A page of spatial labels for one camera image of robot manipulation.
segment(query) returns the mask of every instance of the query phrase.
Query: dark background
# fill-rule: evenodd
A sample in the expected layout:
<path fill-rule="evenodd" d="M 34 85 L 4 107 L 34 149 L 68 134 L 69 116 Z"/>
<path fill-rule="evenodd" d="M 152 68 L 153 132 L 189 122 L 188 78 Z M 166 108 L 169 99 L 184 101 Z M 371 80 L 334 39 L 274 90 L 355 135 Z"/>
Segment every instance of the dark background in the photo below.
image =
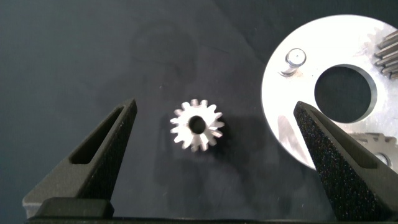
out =
<path fill-rule="evenodd" d="M 115 216 L 334 220 L 317 173 L 267 127 L 262 75 L 307 22 L 359 14 L 398 27 L 397 10 L 363 0 L 0 1 L 1 222 L 22 222 L 23 196 L 132 97 Z M 321 88 L 328 95 L 361 91 L 330 83 L 340 88 Z M 183 151 L 169 133 L 173 110 L 192 98 L 227 123 L 207 152 Z"/>

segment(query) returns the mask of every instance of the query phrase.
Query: silver metal disc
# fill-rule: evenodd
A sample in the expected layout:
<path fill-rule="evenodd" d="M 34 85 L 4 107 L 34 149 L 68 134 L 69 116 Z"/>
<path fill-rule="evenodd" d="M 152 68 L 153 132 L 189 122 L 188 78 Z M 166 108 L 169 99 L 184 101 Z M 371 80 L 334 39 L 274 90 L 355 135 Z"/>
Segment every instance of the silver metal disc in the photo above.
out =
<path fill-rule="evenodd" d="M 374 65 L 377 44 L 395 30 L 368 17 L 330 16 L 299 27 L 276 48 L 264 72 L 262 106 L 272 132 L 298 161 L 315 169 L 294 118 L 294 107 L 303 101 L 318 108 L 315 84 L 325 70 L 334 66 L 353 68 L 362 74 L 372 96 L 367 112 L 357 121 L 335 123 L 347 133 L 398 137 L 398 80 L 385 77 Z M 302 49 L 306 61 L 293 75 L 281 75 L 292 49 Z"/>

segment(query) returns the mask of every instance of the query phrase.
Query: metal pin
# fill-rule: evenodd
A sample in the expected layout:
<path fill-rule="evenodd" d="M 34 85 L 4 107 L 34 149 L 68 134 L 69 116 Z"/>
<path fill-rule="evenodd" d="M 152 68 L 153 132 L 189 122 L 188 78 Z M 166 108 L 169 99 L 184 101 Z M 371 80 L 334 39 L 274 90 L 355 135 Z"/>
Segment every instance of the metal pin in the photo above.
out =
<path fill-rule="evenodd" d="M 305 63 L 307 56 L 302 49 L 292 49 L 286 55 L 286 67 L 282 69 L 281 75 L 291 76 Z"/>

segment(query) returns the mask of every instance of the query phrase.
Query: spur gear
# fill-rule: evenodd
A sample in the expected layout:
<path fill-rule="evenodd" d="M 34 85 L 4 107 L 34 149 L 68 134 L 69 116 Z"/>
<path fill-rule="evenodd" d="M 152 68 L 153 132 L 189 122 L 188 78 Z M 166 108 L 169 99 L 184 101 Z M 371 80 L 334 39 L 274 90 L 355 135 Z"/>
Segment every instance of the spur gear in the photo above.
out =
<path fill-rule="evenodd" d="M 381 72 L 390 79 L 398 78 L 398 30 L 387 35 L 378 47 L 376 56 L 380 60 L 376 65 L 383 67 Z"/>
<path fill-rule="evenodd" d="M 224 126 L 223 122 L 217 121 L 223 114 L 215 113 L 216 105 L 207 107 L 207 100 L 202 100 L 200 105 L 198 100 L 191 100 L 182 103 L 183 110 L 177 109 L 174 111 L 178 118 L 170 120 L 172 124 L 177 127 L 170 130 L 171 133 L 177 133 L 174 142 L 183 141 L 182 148 L 186 149 L 191 146 L 193 152 L 199 149 L 208 149 L 208 144 L 214 146 L 217 142 L 214 137 L 220 138 L 223 133 L 218 130 Z"/>

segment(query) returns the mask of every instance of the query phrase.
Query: gear teeth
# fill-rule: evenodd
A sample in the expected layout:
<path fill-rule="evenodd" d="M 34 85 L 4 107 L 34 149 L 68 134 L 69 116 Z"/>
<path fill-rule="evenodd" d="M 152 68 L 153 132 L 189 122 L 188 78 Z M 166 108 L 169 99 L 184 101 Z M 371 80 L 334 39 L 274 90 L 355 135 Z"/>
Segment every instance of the gear teeth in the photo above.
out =
<path fill-rule="evenodd" d="M 390 79 L 398 78 L 398 30 L 385 37 L 378 47 L 380 51 L 375 56 L 380 60 L 376 65 L 383 67 L 383 75 Z"/>
<path fill-rule="evenodd" d="M 207 104 L 207 100 L 202 100 L 199 105 L 198 100 L 193 99 L 190 103 L 184 102 L 181 104 L 183 110 L 177 109 L 174 111 L 178 118 L 173 118 L 170 122 L 177 126 L 172 128 L 170 132 L 177 133 L 174 141 L 176 143 L 183 141 L 183 149 L 191 146 L 193 152 L 198 151 L 199 148 L 206 151 L 209 145 L 217 144 L 215 137 L 222 137 L 223 133 L 218 128 L 223 127 L 224 123 L 217 119 L 222 117 L 223 114 L 215 113 L 216 105 L 207 107 Z M 205 129 L 200 134 L 194 133 L 190 129 L 189 121 L 194 116 L 199 116 L 205 122 Z"/>

